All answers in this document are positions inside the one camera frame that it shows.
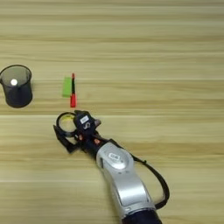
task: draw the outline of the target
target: red pen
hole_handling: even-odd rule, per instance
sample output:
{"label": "red pen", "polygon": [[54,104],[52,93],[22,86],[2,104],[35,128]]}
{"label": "red pen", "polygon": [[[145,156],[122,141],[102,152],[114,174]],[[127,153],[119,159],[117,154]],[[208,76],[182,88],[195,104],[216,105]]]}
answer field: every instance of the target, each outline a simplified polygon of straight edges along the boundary
{"label": "red pen", "polygon": [[72,94],[70,96],[70,107],[75,108],[77,105],[76,94],[75,94],[75,85],[74,85],[75,75],[72,74]]}

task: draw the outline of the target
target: table surface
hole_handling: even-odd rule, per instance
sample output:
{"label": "table surface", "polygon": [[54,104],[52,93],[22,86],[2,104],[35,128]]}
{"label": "table surface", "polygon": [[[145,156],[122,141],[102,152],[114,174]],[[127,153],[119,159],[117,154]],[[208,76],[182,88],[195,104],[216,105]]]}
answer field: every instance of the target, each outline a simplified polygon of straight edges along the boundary
{"label": "table surface", "polygon": [[[61,95],[72,72],[78,109],[169,183],[163,223],[224,222],[223,0],[0,4],[0,67],[28,66],[34,96],[14,109],[0,92],[1,223],[119,223],[95,161],[68,155],[53,132],[72,111]],[[136,171],[158,200],[156,179]]]}

